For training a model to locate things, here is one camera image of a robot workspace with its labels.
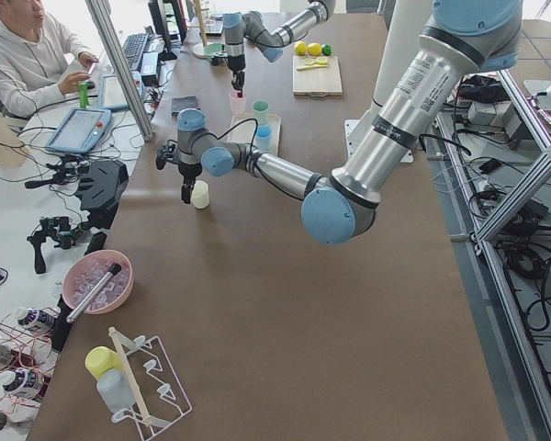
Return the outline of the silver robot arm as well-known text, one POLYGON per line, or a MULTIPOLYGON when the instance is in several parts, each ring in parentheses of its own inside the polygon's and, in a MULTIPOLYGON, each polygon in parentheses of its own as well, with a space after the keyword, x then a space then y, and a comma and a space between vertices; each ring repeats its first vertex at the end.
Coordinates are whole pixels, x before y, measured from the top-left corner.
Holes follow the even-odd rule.
POLYGON ((309 1, 309 5, 273 31, 267 29, 258 11, 223 15, 226 64, 232 72, 231 84, 237 97, 242 97, 246 59, 244 40, 250 41, 269 62, 275 62, 283 48, 300 40, 308 31, 329 20, 335 1, 309 1))
POLYGON ((467 74, 512 67, 518 58, 523 5, 519 1, 435 1, 419 49, 345 164, 320 175, 251 143, 220 140, 198 109, 177 117, 181 198, 189 202, 197 177, 243 169, 301 201, 305 230, 327 245, 345 243, 374 223, 380 191, 406 152, 467 74))

